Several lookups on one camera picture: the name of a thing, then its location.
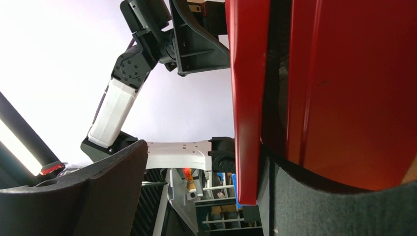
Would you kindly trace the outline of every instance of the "red curved cover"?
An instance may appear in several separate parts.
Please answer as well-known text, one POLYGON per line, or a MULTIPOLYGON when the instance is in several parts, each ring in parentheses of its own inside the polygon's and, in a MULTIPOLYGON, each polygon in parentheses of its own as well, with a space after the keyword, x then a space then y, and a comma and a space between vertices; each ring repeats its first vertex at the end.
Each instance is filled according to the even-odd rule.
POLYGON ((294 0, 287 156, 368 189, 417 155, 415 1, 294 0))
POLYGON ((255 205, 269 0, 226 0, 235 118, 238 202, 255 205))

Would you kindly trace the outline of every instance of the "white ceiling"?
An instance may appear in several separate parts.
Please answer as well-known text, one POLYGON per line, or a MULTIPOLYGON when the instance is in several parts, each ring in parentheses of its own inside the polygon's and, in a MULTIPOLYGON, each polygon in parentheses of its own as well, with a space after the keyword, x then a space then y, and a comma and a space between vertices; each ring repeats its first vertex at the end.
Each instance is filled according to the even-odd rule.
MULTIPOLYGON (((0 91, 61 161, 90 163, 80 143, 131 39, 119 3, 0 2, 0 91)), ((122 130, 152 142, 232 137, 230 70, 182 78, 159 64, 122 130)))

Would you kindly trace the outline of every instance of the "white bracket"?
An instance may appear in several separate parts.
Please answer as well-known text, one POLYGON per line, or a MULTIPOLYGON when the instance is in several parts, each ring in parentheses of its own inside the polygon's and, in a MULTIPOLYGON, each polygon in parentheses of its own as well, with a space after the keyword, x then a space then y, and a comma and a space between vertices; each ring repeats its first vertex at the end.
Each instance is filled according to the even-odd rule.
POLYGON ((211 171, 211 142, 148 143, 146 169, 192 168, 211 171))

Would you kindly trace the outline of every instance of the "light panel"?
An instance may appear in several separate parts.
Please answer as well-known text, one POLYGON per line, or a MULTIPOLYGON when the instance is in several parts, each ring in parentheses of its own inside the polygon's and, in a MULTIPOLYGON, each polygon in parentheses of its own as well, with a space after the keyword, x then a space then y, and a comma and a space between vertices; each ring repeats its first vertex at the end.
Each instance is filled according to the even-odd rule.
POLYGON ((42 165, 1 119, 0 142, 2 142, 34 176, 37 176, 40 173, 42 165))

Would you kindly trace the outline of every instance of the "blue component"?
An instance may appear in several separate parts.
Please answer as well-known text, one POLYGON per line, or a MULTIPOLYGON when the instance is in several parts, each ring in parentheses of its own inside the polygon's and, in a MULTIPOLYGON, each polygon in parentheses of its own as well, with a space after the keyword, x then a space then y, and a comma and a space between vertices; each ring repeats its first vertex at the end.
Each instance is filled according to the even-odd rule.
POLYGON ((223 179, 223 173, 217 173, 217 175, 220 177, 220 181, 224 181, 224 179, 223 179))
POLYGON ((239 202, 238 202, 238 186, 236 185, 236 183, 238 182, 237 181, 237 178, 236 178, 236 174, 232 174, 232 179, 233 179, 233 187, 234 187, 234 189, 235 189, 235 196, 236 196, 236 208, 238 209, 238 210, 240 210, 241 208, 242 208, 242 206, 244 206, 244 205, 241 205, 241 204, 239 204, 239 202))

